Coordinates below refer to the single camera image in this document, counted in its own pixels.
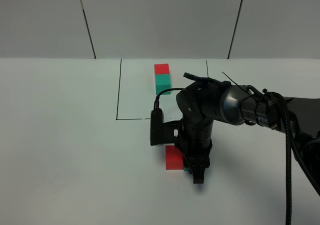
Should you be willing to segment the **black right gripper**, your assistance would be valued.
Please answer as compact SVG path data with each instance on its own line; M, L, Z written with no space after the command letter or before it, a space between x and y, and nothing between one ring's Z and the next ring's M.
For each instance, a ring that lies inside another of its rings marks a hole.
M190 172L185 172L193 176L194 184L204 183L205 170L210 166L212 129L213 120L208 118L194 122L183 117L179 123L178 145L174 147L180 153L183 169L190 169Z

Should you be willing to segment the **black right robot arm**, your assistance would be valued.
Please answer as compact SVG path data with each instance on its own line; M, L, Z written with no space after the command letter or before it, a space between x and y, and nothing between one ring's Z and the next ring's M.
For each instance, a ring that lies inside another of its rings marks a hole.
M176 96L182 113L179 149L193 175L204 182L212 148L214 121L233 126L258 125L285 134L286 193L291 194L291 160L295 159L316 191L320 189L320 101L258 91L251 85L201 78Z

